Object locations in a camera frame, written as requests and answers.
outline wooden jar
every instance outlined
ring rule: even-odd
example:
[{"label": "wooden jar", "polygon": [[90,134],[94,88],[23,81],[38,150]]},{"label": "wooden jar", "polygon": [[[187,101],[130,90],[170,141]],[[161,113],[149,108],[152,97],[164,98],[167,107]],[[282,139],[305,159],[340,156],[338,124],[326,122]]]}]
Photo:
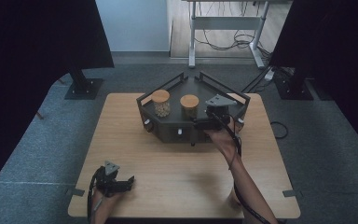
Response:
[{"label": "wooden jar", "polygon": [[195,119],[197,117],[197,106],[199,105],[199,102],[199,98],[195,95],[184,95],[180,99],[182,117],[184,119]]},{"label": "wooden jar", "polygon": [[152,101],[155,106],[155,113],[157,116],[164,118],[170,112],[170,93],[165,90],[158,90],[152,93]]}]

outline wooden table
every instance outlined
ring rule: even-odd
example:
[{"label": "wooden table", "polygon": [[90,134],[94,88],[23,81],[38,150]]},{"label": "wooden table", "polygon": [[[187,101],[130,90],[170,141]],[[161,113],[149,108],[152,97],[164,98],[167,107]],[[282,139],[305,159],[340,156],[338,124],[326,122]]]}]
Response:
[{"label": "wooden table", "polygon": [[[111,161],[121,168],[117,180],[135,175],[132,191],[125,194],[112,217],[240,218],[227,196],[233,180],[223,156],[213,144],[163,144],[141,122],[136,98],[141,93],[107,96],[89,146],[68,213],[87,216],[87,190],[94,172]],[[252,98],[240,132],[242,160],[277,218],[300,215],[296,197],[285,198],[292,189],[258,94]]]}]

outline tripod base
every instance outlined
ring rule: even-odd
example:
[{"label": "tripod base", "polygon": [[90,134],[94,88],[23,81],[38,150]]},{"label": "tripod base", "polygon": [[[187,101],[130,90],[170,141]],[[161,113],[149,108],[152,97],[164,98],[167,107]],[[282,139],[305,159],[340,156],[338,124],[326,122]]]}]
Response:
[{"label": "tripod base", "polygon": [[285,79],[275,77],[274,81],[278,89],[278,93],[283,100],[313,100],[310,90],[305,84],[301,87],[302,91],[290,91],[288,82]]},{"label": "tripod base", "polygon": [[87,88],[80,90],[77,85],[72,83],[65,95],[65,100],[94,100],[97,97],[98,90],[103,84],[101,78],[86,78]]}]

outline metal table frame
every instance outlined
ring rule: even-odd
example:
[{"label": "metal table frame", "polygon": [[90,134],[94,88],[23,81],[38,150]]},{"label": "metal table frame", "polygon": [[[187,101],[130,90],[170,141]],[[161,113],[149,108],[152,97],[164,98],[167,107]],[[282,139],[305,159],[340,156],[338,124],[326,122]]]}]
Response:
[{"label": "metal table frame", "polygon": [[262,69],[265,67],[261,57],[262,54],[257,48],[260,40],[261,32],[264,27],[264,22],[269,11],[269,1],[264,5],[264,11],[259,17],[197,17],[196,4],[197,2],[214,2],[214,0],[200,1],[200,0],[186,0],[192,2],[191,10],[191,37],[188,55],[188,66],[194,68],[196,65],[196,46],[195,46],[195,31],[196,30],[255,30],[255,38],[250,43],[249,48],[254,55],[257,67]]}]

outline gray floor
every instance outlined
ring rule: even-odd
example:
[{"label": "gray floor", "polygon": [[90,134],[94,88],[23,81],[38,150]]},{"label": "gray floor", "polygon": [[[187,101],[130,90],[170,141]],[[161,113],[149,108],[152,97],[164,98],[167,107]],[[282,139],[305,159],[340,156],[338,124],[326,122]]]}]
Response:
[{"label": "gray floor", "polygon": [[[86,223],[67,215],[68,190],[76,185],[108,93],[149,91],[182,71],[195,76],[200,70],[240,91],[259,74],[252,61],[198,60],[195,69],[164,55],[114,54],[114,61],[114,69],[85,71],[104,80],[95,100],[64,100],[72,82],[68,75],[65,84],[52,85],[39,109],[45,118],[35,117],[0,174],[0,223]],[[321,101],[310,90],[313,101],[283,101],[274,84],[259,93],[270,121],[289,129],[277,142],[301,217],[287,223],[358,223],[358,135],[333,101]],[[282,134],[279,127],[274,131]],[[136,223],[166,222],[172,220]]]}]

